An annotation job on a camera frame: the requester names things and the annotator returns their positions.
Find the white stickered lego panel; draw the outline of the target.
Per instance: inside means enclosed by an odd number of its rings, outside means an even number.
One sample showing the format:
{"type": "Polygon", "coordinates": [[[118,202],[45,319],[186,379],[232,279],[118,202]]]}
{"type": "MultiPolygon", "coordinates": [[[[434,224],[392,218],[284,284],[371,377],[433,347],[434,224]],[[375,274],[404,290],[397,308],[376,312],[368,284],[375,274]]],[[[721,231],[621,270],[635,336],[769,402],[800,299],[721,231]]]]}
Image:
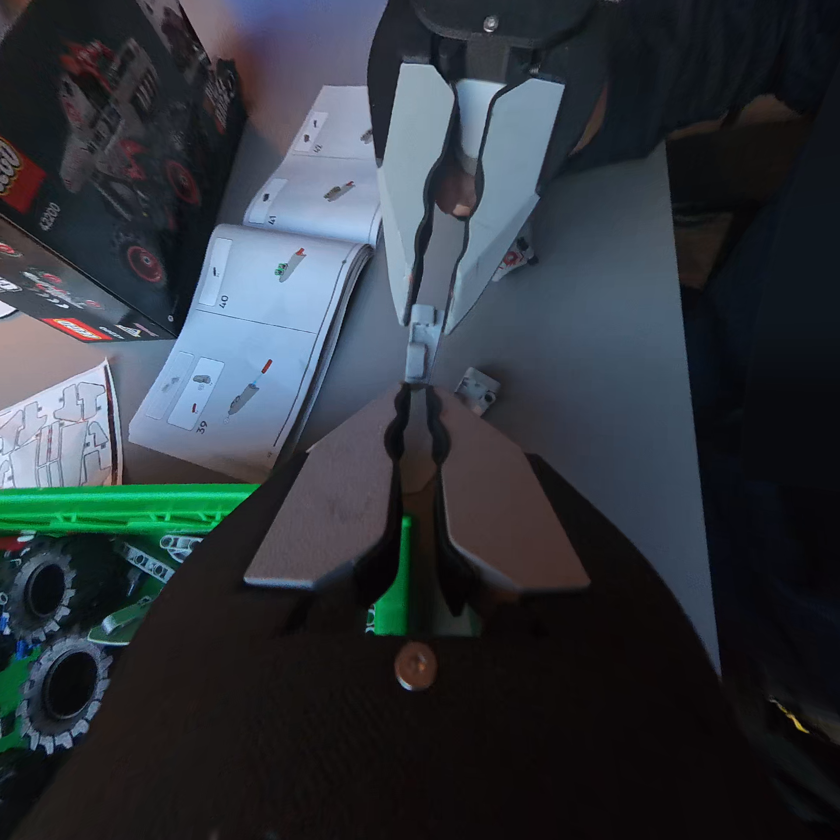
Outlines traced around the white stickered lego panel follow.
{"type": "Polygon", "coordinates": [[[538,263],[539,258],[532,246],[530,237],[520,235],[514,240],[506,254],[502,257],[490,281],[499,282],[503,277],[512,273],[512,271],[519,270],[525,266],[535,266],[538,263]]]}

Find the person's right hand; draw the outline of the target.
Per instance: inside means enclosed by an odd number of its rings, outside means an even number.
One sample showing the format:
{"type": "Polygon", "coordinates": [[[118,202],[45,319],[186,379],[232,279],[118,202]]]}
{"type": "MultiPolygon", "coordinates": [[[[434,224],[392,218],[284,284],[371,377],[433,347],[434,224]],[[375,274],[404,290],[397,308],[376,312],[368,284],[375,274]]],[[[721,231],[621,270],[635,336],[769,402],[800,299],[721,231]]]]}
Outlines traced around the person's right hand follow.
{"type": "Polygon", "coordinates": [[[467,172],[456,156],[448,155],[435,176],[435,204],[444,214],[467,218],[477,203],[476,177],[467,172]]]}

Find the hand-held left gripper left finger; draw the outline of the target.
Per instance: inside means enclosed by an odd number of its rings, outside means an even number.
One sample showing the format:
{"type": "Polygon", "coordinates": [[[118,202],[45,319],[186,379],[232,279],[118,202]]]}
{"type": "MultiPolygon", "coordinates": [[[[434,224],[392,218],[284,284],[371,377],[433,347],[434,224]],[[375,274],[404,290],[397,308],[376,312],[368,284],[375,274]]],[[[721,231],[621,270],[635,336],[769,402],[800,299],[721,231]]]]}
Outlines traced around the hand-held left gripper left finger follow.
{"type": "Polygon", "coordinates": [[[338,592],[362,607],[387,591],[400,559],[411,401],[408,384],[394,385],[310,447],[245,572],[247,585],[338,592]]]}

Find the black lego tire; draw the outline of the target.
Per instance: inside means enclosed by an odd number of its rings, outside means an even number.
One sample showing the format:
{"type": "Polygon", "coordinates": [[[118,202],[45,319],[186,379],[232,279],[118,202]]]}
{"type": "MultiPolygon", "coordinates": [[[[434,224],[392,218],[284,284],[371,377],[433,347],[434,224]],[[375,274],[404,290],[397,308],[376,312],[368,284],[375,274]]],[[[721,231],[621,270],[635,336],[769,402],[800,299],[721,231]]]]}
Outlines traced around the black lego tire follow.
{"type": "Polygon", "coordinates": [[[86,637],[69,634],[46,645],[28,673],[16,708],[31,751],[70,750],[88,734],[110,684],[112,656],[86,637]]]}
{"type": "Polygon", "coordinates": [[[129,566],[104,534],[37,535],[2,560],[2,614],[27,644],[86,631],[125,603],[129,566]]]}

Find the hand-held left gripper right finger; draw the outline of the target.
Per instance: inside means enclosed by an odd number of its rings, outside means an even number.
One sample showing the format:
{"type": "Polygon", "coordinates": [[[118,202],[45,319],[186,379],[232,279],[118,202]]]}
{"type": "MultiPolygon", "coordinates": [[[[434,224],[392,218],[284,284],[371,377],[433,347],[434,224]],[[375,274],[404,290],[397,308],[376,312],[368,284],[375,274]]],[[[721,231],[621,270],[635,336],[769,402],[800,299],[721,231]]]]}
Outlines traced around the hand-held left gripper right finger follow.
{"type": "Polygon", "coordinates": [[[433,386],[425,394],[449,611],[587,590],[591,578],[522,448],[454,394],[433,386]]]}

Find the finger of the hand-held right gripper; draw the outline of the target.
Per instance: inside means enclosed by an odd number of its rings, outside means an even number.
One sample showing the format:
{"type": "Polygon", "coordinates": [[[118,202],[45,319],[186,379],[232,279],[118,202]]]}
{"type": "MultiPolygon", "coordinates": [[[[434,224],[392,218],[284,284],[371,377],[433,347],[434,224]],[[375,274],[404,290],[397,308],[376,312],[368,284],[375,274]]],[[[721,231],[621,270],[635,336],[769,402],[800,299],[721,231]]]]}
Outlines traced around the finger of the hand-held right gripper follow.
{"type": "Polygon", "coordinates": [[[446,156],[455,91],[433,63],[402,62],[390,97],[375,86],[375,159],[385,264],[397,320],[407,325],[432,234],[434,180],[446,156]]]}
{"type": "Polygon", "coordinates": [[[451,334],[475,306],[513,240],[536,207],[538,181],[565,85],[530,78],[495,89],[476,147],[476,204],[449,292],[444,333],[451,334]]]}

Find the black lego set box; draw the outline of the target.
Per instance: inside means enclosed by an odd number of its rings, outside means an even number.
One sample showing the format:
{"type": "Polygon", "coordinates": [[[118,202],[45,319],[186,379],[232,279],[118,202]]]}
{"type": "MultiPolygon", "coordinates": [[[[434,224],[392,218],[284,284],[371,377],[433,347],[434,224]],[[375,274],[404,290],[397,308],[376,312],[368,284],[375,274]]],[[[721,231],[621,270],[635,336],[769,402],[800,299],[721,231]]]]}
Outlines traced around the black lego set box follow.
{"type": "Polygon", "coordinates": [[[2,2],[2,302],[84,343],[186,320],[246,114],[180,2],[2,2]]]}

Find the green plastic bin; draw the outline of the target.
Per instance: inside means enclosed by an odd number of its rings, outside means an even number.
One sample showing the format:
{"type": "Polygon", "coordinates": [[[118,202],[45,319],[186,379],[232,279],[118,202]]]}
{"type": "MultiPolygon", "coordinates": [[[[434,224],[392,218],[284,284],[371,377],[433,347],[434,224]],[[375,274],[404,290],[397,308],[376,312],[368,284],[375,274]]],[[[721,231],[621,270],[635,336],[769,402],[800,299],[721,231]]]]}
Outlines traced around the green plastic bin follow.
{"type": "MultiPolygon", "coordinates": [[[[37,535],[63,537],[96,533],[108,536],[112,544],[122,540],[143,545],[158,553],[177,571],[183,563],[173,560],[160,547],[161,537],[185,534],[205,538],[256,489],[256,485],[247,484],[204,484],[5,490],[2,493],[2,560],[24,550],[37,535]]],[[[153,602],[169,583],[162,584],[125,562],[129,566],[125,603],[86,631],[62,633],[34,646],[17,640],[7,626],[7,616],[2,614],[3,812],[29,805],[37,799],[71,751],[60,750],[52,755],[34,752],[28,749],[20,735],[16,708],[29,670],[42,649],[64,635],[86,637],[108,650],[112,656],[111,673],[153,602]]]]}

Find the lego instruction booklet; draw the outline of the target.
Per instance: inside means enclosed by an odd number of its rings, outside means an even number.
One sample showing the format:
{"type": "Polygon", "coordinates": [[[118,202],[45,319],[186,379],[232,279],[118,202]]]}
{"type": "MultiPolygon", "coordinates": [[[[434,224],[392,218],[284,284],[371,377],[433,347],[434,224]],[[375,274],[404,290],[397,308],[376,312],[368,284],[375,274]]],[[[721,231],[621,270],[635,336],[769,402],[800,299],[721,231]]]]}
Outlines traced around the lego instruction booklet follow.
{"type": "Polygon", "coordinates": [[[323,87],[241,225],[215,227],[129,441],[244,482],[299,435],[382,227],[369,95],[323,87]]]}

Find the lego sticker sheet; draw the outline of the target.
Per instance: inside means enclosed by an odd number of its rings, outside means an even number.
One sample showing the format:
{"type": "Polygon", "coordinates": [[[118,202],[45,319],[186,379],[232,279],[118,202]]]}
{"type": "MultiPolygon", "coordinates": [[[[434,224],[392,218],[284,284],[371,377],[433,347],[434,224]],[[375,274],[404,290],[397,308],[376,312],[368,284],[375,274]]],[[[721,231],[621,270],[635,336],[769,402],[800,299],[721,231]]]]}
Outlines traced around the lego sticker sheet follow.
{"type": "Polygon", "coordinates": [[[1,489],[118,487],[121,418],[108,361],[1,413],[1,489]]]}

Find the person's dark blue clothing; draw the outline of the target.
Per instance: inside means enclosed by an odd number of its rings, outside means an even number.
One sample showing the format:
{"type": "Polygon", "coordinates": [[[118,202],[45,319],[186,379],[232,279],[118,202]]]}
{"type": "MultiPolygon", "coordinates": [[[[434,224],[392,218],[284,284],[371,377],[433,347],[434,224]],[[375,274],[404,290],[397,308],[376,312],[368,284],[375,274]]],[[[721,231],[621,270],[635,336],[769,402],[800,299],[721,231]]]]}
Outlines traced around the person's dark blue clothing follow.
{"type": "Polygon", "coordinates": [[[607,9],[597,137],[629,156],[759,98],[814,113],[838,64],[836,1],[628,1],[607,9]]]}

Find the small white lego connector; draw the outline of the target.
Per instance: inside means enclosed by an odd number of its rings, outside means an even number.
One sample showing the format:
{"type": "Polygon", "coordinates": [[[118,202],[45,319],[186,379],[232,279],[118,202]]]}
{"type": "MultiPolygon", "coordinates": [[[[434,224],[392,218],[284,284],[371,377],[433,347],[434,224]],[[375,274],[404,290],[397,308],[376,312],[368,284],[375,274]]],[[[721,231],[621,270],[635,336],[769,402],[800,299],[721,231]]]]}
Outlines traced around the small white lego connector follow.
{"type": "Polygon", "coordinates": [[[484,416],[497,401],[501,390],[499,381],[470,366],[455,388],[455,396],[478,417],[484,416]]]}

